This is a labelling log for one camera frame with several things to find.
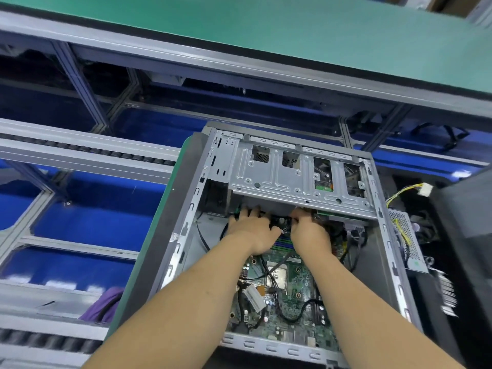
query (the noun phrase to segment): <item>hand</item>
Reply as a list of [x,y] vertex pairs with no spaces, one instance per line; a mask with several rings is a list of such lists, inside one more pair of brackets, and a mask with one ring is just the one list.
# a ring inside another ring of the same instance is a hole
[[293,219],[290,239],[301,257],[317,254],[323,249],[331,252],[330,236],[321,225],[312,221],[311,212],[296,208],[290,217]]
[[282,234],[282,229],[270,226],[270,217],[259,217],[260,207],[255,207],[248,215],[248,208],[244,207],[239,213],[239,220],[229,217],[227,236],[235,236],[251,246],[251,255],[260,255],[269,250]]

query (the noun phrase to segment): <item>forearm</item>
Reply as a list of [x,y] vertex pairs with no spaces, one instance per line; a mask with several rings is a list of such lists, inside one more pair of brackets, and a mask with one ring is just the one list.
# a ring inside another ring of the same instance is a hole
[[302,258],[316,280],[351,368],[462,368],[362,284],[328,247]]
[[237,280],[250,255],[243,242],[225,237],[124,323],[87,368],[202,367],[227,326]]

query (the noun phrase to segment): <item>motherboard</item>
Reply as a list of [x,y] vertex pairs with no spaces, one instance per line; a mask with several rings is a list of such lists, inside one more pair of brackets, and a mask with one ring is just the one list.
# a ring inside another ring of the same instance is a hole
[[[343,241],[340,239],[334,242],[333,253],[340,257],[344,252]],[[273,270],[272,276],[275,278],[276,285],[272,285],[271,278],[265,276],[260,259],[250,257],[243,266],[237,293],[231,306],[227,330],[274,341],[339,351],[338,342],[311,272],[293,250],[288,236],[282,235],[272,249],[262,257],[269,270]],[[241,295],[239,285],[242,284],[254,285],[265,300],[265,310],[258,312],[254,310],[247,298]],[[273,289],[277,292],[276,300],[280,306],[275,304]],[[308,302],[312,300],[318,300],[319,303]],[[279,307],[283,317],[288,319],[299,317],[299,319],[296,322],[286,321],[279,316]]]

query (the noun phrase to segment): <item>white power connector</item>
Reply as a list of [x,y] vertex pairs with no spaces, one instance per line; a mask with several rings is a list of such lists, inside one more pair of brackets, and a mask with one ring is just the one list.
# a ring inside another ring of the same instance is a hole
[[426,182],[424,182],[417,194],[421,195],[423,197],[429,197],[431,195],[430,192],[432,192],[432,188],[433,188],[433,186],[431,184],[427,184]]

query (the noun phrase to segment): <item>person's left hand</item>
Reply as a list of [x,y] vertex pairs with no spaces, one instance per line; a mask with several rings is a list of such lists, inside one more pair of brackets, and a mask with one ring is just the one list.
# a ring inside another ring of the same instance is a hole
[[248,242],[251,246],[252,255],[260,255],[269,250],[282,234],[282,229],[277,226],[270,226],[270,217],[265,215],[259,217],[260,207],[255,207],[248,215],[248,208],[244,207],[239,213],[239,219],[234,216],[229,217],[229,228],[226,237],[230,235]]

